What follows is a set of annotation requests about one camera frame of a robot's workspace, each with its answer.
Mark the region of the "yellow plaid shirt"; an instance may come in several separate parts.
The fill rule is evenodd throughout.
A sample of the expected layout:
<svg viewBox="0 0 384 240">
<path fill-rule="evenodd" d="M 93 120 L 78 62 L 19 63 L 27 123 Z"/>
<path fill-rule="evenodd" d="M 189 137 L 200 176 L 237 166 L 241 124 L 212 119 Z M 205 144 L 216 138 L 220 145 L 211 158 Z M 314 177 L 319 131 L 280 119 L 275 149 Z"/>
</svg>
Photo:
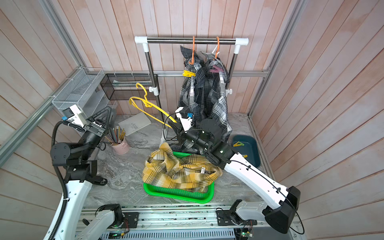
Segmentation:
<svg viewBox="0 0 384 240">
<path fill-rule="evenodd" d="M 223 170 L 202 155 L 177 158 L 168 143 L 151 153 L 142 172 L 143 182 L 155 187 L 205 194 Z"/>
</svg>

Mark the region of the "yellow plastic hanger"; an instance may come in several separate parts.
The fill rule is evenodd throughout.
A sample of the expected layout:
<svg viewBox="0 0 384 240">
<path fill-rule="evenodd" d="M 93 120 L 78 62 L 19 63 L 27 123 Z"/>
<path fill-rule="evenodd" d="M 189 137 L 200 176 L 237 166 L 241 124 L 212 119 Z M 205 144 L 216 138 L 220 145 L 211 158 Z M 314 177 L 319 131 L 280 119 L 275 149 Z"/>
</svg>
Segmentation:
<svg viewBox="0 0 384 240">
<path fill-rule="evenodd" d="M 148 92 L 147 90 L 144 88 L 144 86 L 140 83 L 136 83 L 136 88 L 138 90 L 143 90 L 144 91 L 144 98 L 141 98 L 141 97 L 135 97 L 135 96 L 132 96 L 130 97 L 129 99 L 129 104 L 134 106 L 137 110 L 139 110 L 140 112 L 144 113 L 145 115 L 147 115 L 148 117 L 156 120 L 157 122 L 165 125 L 166 127 L 169 127 L 171 128 L 171 125 L 170 124 L 167 124 L 167 120 L 170 120 L 172 121 L 173 123 L 176 123 L 177 121 L 172 117 L 171 114 L 168 114 L 166 111 L 164 111 L 163 109 L 161 109 L 160 107 L 158 107 L 157 105 L 151 103 L 150 101 L 148 101 L 148 98 L 147 98 L 147 95 L 148 95 Z M 154 117 L 153 115 L 147 113 L 146 111 L 144 111 L 143 109 L 139 108 L 136 101 L 141 101 L 142 104 L 144 104 L 145 108 L 155 108 L 156 110 L 158 110 L 161 114 L 164 114 L 166 116 L 166 120 L 159 120 L 158 118 Z"/>
</svg>

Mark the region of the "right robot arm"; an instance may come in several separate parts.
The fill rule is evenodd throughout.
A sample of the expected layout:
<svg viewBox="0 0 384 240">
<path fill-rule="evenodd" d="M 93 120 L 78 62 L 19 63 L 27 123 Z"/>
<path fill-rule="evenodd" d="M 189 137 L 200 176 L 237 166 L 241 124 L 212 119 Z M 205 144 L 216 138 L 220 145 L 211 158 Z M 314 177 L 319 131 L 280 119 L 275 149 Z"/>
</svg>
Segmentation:
<svg viewBox="0 0 384 240">
<path fill-rule="evenodd" d="M 233 221 L 265 220 L 274 230 L 282 234 L 289 232 L 298 214 L 299 189 L 275 182 L 222 141 L 223 130 L 213 119 L 204 119 L 199 126 L 187 130 L 182 122 L 170 122 L 169 125 L 179 142 L 192 142 L 193 146 L 203 150 L 209 162 L 240 179 L 263 199 L 258 207 L 242 200 L 236 201 L 229 211 Z"/>
</svg>

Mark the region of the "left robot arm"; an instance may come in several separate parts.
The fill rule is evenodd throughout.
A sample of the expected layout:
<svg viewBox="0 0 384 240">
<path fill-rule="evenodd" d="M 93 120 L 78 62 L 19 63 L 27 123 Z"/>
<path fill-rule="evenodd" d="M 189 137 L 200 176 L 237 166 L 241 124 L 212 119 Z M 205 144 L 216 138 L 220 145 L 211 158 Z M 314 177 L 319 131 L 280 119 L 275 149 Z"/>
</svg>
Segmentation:
<svg viewBox="0 0 384 240">
<path fill-rule="evenodd" d="M 81 211 L 92 186 L 105 186 L 108 182 L 97 174 L 97 161 L 91 160 L 91 156 L 114 126 L 115 116 L 116 110 L 107 106 L 88 117 L 84 126 L 69 120 L 61 120 L 54 126 L 50 155 L 63 194 L 44 237 L 46 240 L 98 240 L 106 229 L 124 225 L 121 205 L 107 204 L 99 207 L 95 218 L 80 234 L 76 234 Z M 61 125 L 81 130 L 81 139 L 76 143 L 58 143 L 56 135 Z"/>
</svg>

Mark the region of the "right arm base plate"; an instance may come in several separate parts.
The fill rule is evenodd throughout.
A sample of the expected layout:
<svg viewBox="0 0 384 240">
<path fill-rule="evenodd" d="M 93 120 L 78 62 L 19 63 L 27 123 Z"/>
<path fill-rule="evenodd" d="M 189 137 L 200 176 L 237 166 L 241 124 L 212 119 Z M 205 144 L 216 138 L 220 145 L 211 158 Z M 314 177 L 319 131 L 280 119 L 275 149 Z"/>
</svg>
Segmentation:
<svg viewBox="0 0 384 240">
<path fill-rule="evenodd" d="M 217 223 L 219 226 L 251 226 L 257 225 L 256 220 L 242 220 L 234 211 L 216 208 Z"/>
</svg>

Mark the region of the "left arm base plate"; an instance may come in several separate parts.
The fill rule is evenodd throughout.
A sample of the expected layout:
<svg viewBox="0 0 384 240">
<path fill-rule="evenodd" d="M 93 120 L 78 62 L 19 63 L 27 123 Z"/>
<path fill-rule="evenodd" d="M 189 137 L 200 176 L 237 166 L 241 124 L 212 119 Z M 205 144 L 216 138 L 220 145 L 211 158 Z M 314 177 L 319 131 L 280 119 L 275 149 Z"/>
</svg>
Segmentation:
<svg viewBox="0 0 384 240">
<path fill-rule="evenodd" d="M 136 229 L 139 221 L 139 212 L 123 212 L 124 220 L 122 229 Z"/>
</svg>

